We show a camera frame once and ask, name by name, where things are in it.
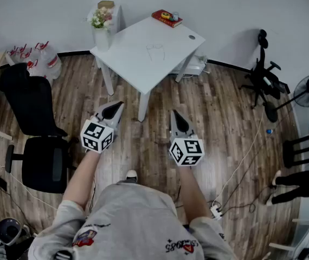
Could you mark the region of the pink and white flower bouquet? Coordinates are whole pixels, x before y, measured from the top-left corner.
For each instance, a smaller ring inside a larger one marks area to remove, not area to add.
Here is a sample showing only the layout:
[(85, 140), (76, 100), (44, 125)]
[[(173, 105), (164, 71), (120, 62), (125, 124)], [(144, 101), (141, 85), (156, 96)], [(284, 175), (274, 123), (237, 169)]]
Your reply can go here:
[(106, 7), (94, 9), (87, 15), (87, 22), (92, 30), (109, 31), (111, 21), (112, 11)]

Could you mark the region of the person's right forearm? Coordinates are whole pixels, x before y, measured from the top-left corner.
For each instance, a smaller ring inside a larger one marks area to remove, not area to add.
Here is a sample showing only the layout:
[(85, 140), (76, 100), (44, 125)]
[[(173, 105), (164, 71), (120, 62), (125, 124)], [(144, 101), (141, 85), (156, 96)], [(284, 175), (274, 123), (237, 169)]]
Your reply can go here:
[(196, 218), (211, 218), (211, 211), (201, 191), (197, 180), (189, 167), (178, 169), (181, 183), (181, 199), (187, 222), (190, 223)]

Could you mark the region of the person's grey sweatshirt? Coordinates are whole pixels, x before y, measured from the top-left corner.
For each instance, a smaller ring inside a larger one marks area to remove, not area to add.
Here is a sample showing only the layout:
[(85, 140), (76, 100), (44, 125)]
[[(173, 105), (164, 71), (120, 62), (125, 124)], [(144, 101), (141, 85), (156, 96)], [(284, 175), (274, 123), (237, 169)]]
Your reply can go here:
[(167, 194), (131, 183), (106, 187), (89, 216), (62, 201), (28, 259), (55, 260), (61, 253), (71, 260), (235, 260), (217, 221), (199, 217), (185, 228)]

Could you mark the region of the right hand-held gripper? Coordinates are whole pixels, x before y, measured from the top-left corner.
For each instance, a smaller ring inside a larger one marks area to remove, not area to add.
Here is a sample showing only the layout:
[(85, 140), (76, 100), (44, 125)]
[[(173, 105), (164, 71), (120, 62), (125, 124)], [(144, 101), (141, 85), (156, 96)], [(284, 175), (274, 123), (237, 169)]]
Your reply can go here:
[(196, 166), (204, 157), (203, 140), (191, 121), (175, 109), (170, 112), (170, 133), (169, 158), (177, 166)]

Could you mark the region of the white vase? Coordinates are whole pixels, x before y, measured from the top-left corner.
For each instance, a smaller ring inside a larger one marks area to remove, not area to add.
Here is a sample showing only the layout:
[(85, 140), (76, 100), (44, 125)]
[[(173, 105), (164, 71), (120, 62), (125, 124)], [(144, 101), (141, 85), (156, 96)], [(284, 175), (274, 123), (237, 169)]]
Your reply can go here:
[(110, 48), (110, 32), (105, 28), (93, 29), (94, 42), (99, 51), (108, 51)]

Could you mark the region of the white cardboard box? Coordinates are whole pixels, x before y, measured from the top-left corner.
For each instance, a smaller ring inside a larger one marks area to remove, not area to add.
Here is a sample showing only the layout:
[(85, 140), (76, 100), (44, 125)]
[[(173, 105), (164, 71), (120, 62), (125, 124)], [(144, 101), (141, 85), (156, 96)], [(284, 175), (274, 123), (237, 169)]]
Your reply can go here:
[[(93, 14), (98, 8), (98, 4), (95, 4), (87, 15), (87, 22), (92, 20)], [(121, 7), (119, 3), (114, 3), (114, 7), (111, 9), (112, 20), (110, 22), (109, 31), (111, 36), (115, 35), (120, 31), (120, 20), (121, 20)]]

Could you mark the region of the person's left forearm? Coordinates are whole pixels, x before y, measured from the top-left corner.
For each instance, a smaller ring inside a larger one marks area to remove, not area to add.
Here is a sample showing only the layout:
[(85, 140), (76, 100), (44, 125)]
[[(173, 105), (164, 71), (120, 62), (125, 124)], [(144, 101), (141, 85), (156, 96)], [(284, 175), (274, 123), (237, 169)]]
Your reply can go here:
[(85, 154), (67, 185), (63, 200), (75, 202), (83, 210), (86, 209), (100, 156), (94, 151)]

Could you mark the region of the black stool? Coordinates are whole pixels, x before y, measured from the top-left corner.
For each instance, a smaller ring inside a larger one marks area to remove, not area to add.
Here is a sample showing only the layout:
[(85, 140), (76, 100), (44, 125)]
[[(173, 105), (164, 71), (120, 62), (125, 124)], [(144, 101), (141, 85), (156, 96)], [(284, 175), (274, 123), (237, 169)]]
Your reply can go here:
[(296, 140), (292, 140), (292, 141), (286, 140), (282, 144), (282, 158), (283, 158), (284, 166), (286, 168), (291, 168), (293, 166), (299, 166), (299, 165), (303, 165), (303, 164), (309, 164), (309, 158), (304, 159), (304, 160), (298, 160), (298, 161), (294, 160), (296, 155), (309, 152), (309, 147), (301, 148), (299, 150), (294, 149), (294, 146), (296, 144), (300, 144), (300, 143), (305, 142), (305, 141), (309, 141), (308, 135), (304, 136), (302, 138), (296, 139)]

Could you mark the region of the white power strip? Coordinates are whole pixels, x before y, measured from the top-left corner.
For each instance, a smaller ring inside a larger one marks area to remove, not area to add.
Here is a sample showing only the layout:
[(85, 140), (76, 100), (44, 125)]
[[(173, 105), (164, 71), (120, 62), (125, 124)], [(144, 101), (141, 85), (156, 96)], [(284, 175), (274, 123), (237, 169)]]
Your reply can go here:
[(220, 211), (221, 204), (217, 202), (211, 203), (210, 211), (213, 219), (220, 220), (222, 218), (222, 212)]

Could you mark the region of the white shelf frame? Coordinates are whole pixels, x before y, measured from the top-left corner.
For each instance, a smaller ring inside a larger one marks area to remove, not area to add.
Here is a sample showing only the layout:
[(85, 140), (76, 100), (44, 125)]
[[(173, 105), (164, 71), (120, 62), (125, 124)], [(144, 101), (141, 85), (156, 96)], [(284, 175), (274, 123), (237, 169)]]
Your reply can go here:
[(292, 244), (269, 243), (269, 247), (286, 253), (287, 260), (309, 260), (309, 220), (293, 219), (297, 228)]

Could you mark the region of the black padded office chair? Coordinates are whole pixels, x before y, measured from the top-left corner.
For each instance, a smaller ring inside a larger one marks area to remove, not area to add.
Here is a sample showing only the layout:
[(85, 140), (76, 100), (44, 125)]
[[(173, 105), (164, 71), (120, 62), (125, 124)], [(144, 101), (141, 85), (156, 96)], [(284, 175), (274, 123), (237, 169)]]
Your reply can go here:
[(5, 170), (11, 173), (13, 161), (21, 161), (24, 186), (63, 194), (67, 170), (74, 168), (69, 149), (79, 140), (75, 136), (65, 140), (68, 134), (56, 125), (49, 81), (30, 76), (27, 65), (18, 63), (1, 74), (0, 91), (5, 94), (21, 131), (29, 136), (22, 154), (14, 152), (14, 145), (8, 146)]

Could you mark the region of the white square table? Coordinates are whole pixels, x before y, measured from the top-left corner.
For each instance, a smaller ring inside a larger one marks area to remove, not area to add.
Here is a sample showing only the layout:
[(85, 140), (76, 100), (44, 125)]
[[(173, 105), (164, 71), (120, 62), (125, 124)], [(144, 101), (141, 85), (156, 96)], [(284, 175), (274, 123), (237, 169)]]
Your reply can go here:
[[(114, 94), (110, 72), (114, 71), (140, 93), (138, 120), (145, 119), (151, 90), (154, 89), (180, 62), (186, 59), (176, 82), (183, 76), (189, 58), (205, 42), (198, 33), (180, 24), (175, 28), (148, 17), (116, 33), (108, 51), (96, 47), (91, 53), (99, 61), (109, 95)], [(147, 53), (149, 44), (162, 44), (165, 60), (152, 62)]]

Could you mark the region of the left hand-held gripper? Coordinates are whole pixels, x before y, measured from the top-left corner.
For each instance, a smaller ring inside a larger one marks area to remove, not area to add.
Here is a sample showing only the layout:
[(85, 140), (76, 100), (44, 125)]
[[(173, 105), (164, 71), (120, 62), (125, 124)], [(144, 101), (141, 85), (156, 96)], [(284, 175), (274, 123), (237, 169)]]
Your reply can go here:
[(113, 101), (98, 107), (95, 115), (87, 119), (82, 127), (82, 146), (90, 151), (102, 153), (115, 138), (124, 110), (124, 102)]

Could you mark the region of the grey domed device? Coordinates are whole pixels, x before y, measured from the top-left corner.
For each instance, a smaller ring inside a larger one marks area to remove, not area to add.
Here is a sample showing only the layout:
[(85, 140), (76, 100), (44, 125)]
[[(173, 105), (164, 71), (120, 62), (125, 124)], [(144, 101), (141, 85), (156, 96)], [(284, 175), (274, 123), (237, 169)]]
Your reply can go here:
[(0, 220), (0, 244), (6, 246), (13, 245), (22, 232), (21, 223), (15, 218), (5, 218)]

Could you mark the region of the black mesh chair with headrest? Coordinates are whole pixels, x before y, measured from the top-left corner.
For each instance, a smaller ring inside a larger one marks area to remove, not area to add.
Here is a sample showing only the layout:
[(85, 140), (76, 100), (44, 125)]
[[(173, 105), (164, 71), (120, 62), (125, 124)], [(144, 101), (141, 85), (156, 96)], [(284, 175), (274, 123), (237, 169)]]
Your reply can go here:
[(265, 95), (271, 95), (273, 98), (279, 100), (281, 94), (289, 94), (289, 87), (286, 83), (279, 80), (271, 70), (276, 68), (281, 70), (281, 67), (275, 62), (270, 61), (270, 67), (265, 68), (265, 50), (268, 48), (268, 41), (266, 39), (267, 33), (265, 30), (260, 29), (257, 40), (260, 46), (260, 58), (256, 59), (256, 65), (251, 69), (250, 73), (245, 76), (252, 83), (249, 85), (241, 85), (239, 89), (251, 89), (255, 93), (255, 102), (251, 106), (254, 109), (258, 104), (258, 97), (261, 96), (264, 103), (267, 103)]

